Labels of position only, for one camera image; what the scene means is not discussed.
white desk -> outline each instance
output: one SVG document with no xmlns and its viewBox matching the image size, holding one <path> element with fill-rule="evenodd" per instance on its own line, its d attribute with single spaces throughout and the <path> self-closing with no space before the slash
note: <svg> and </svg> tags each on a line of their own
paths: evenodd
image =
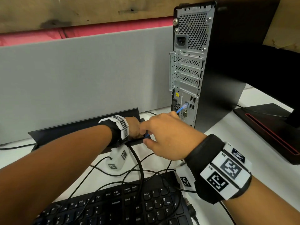
<svg viewBox="0 0 300 225">
<path fill-rule="evenodd" d="M 240 98 L 240 104 L 243 106 L 254 106 L 265 103 L 276 103 L 291 111 L 290 108 L 254 88 L 245 89 Z M 168 107 L 152 112 L 158 114 L 162 112 L 167 113 L 170 112 L 170 110 L 171 108 Z M 141 113 L 140 116 L 141 118 L 148 120 L 151 117 L 151 114 Z M 264 140 L 260 138 L 260 136 L 258 136 L 251 128 L 249 128 L 233 112 L 229 113 L 226 117 L 224 117 L 206 132 L 206 134 L 211 133 L 220 137 L 223 141 L 230 142 L 236 148 L 238 148 L 238 150 L 253 163 L 253 174 L 265 185 L 290 203 L 293 207 L 295 207 L 298 211 L 300 211 L 300 166 L 293 166 L 284 161 Z M 11 143 L 7 145 L 7 147 L 24 145 L 32 142 L 32 140 L 24 140 L 22 142 Z M 152 153 L 152 151 L 147 149 L 144 144 L 136 145 L 133 148 L 140 159 Z M 31 149 L 32 146 L 10 151 L 0 151 L 0 168 L 30 153 Z M 99 155 L 93 164 L 107 155 L 108 154 Z M 165 169 L 168 163 L 168 160 L 157 157 L 156 155 L 152 155 L 143 161 L 142 165 L 144 169 L 158 171 Z M 175 168 L 178 163 L 179 161 L 173 161 L 170 168 Z M 98 167 L 104 171 L 107 171 L 108 173 L 118 174 L 126 170 L 130 170 L 135 164 L 136 161 L 130 154 L 126 159 L 122 171 L 114 172 L 109 170 L 105 166 L 105 162 L 101 163 Z M 57 200 L 68 198 L 90 170 L 91 167 L 89 167 L 78 178 L 78 180 L 73 183 L 73 185 L 71 185 L 64 193 L 62 193 Z M 149 177 L 151 175 L 151 173 L 145 172 L 145 177 Z M 94 170 L 77 190 L 74 196 L 93 192 L 106 183 L 121 181 L 122 178 L 123 177 L 107 176 L 98 170 Z M 126 178 L 126 181 L 134 181 L 137 179 L 139 179 L 139 174 L 137 172 L 131 172 L 131 174 Z M 190 203 L 192 203 L 196 209 L 197 218 L 200 224 L 232 224 L 230 218 L 220 204 L 211 205 L 202 200 L 192 199 L 186 193 L 183 193 L 183 195 L 188 198 Z"/>
</svg>

pink strip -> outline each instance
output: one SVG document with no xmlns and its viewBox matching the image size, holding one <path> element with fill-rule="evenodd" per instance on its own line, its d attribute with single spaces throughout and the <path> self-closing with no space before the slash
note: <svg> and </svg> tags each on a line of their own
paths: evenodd
<svg viewBox="0 0 300 225">
<path fill-rule="evenodd" d="M 6 33 L 0 34 L 0 46 L 38 43 L 56 39 L 99 35 L 105 33 L 138 30 L 145 28 L 157 28 L 172 25 L 172 20 L 173 17 L 162 17 L 144 20 L 132 20 L 95 25 L 55 28 L 47 30 Z"/>
</svg>

screw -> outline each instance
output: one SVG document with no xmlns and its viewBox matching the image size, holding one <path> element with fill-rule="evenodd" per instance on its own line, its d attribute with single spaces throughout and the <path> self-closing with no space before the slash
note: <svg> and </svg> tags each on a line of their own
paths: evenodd
<svg viewBox="0 0 300 225">
<path fill-rule="evenodd" d="M 173 25 L 174 25 L 174 26 L 178 25 L 178 19 L 177 19 L 177 18 L 175 18 L 175 19 L 173 20 Z"/>
</svg>

power supply vent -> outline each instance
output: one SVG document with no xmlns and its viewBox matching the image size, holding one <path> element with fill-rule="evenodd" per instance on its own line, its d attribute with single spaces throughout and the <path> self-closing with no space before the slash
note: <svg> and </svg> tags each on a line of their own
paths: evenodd
<svg viewBox="0 0 300 225">
<path fill-rule="evenodd" d="M 180 104 L 179 103 L 176 103 L 174 105 L 174 111 L 177 112 L 178 110 L 180 109 Z"/>
<path fill-rule="evenodd" d="M 197 66 L 200 66 L 200 64 L 202 64 L 202 63 L 200 63 L 200 61 L 196 61 L 196 60 L 188 59 L 188 58 L 184 58 L 184 57 L 180 57 L 179 61 L 182 63 L 185 63 L 185 64 L 192 64 L 192 65 L 197 65 Z"/>
<path fill-rule="evenodd" d="M 198 81 L 197 80 L 194 80 L 194 79 L 191 79 L 189 77 L 186 77 L 186 76 L 182 76 L 182 75 L 179 75 L 179 74 L 176 74 L 175 73 L 175 79 L 181 79 L 182 81 L 185 81 L 185 82 L 188 82 L 194 86 L 197 86 L 197 83 Z"/>
<path fill-rule="evenodd" d="M 184 67 L 181 67 L 181 66 L 180 67 L 176 66 L 176 70 L 179 70 L 180 72 L 184 72 L 184 73 L 188 73 L 188 74 L 194 75 L 196 77 L 199 76 L 199 71 L 198 70 L 184 68 Z"/>
<path fill-rule="evenodd" d="M 207 45 L 208 25 L 207 13 L 195 13 L 179 16 L 179 34 L 188 35 L 188 48 L 201 50 Z"/>
</svg>

person's left hand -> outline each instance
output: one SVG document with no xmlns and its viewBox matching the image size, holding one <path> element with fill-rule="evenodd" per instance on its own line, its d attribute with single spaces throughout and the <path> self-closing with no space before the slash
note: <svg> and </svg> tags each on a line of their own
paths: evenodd
<svg viewBox="0 0 300 225">
<path fill-rule="evenodd" d="M 140 134 L 140 122 L 136 117 L 126 117 L 126 121 L 129 125 L 129 136 L 133 139 L 142 138 L 143 135 Z"/>
</svg>

